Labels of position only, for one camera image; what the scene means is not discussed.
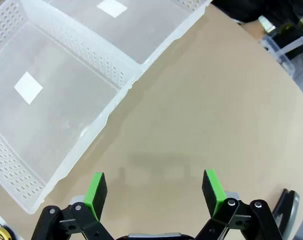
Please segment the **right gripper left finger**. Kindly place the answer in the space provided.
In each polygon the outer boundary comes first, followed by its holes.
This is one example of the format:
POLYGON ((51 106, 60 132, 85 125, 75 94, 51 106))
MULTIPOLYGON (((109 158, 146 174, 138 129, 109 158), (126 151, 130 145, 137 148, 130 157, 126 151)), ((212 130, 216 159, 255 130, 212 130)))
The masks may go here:
POLYGON ((32 238, 69 240, 73 234, 82 234, 86 240, 112 240, 113 237, 100 222, 107 192, 105 174, 95 173, 83 200, 64 209, 55 205, 43 208, 32 238))

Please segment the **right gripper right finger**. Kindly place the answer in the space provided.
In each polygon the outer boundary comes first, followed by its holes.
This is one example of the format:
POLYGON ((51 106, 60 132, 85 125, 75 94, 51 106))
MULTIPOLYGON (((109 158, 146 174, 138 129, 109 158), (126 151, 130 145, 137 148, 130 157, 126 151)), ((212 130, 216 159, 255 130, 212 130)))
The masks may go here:
POLYGON ((202 192, 210 219, 197 240, 223 240, 229 230, 239 230, 246 240, 281 240, 283 237, 266 201, 249 204, 227 197, 213 169, 203 173, 202 192))

